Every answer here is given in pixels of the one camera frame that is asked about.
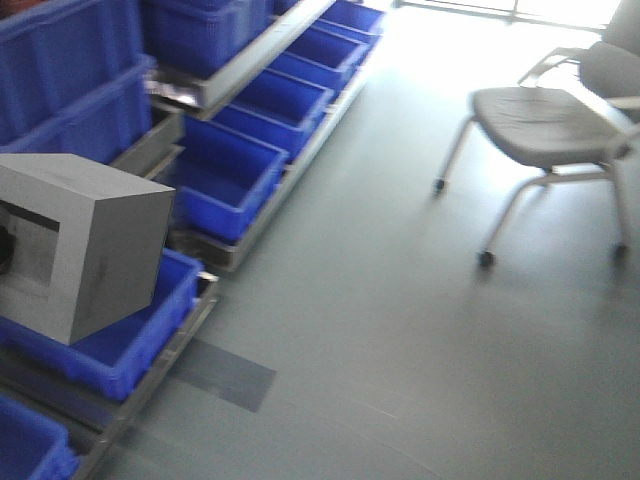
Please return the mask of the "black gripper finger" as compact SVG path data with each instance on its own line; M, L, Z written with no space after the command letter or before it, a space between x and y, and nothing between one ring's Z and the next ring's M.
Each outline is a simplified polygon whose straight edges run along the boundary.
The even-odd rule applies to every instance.
M0 271L6 273L15 254L16 237L4 226L0 227Z

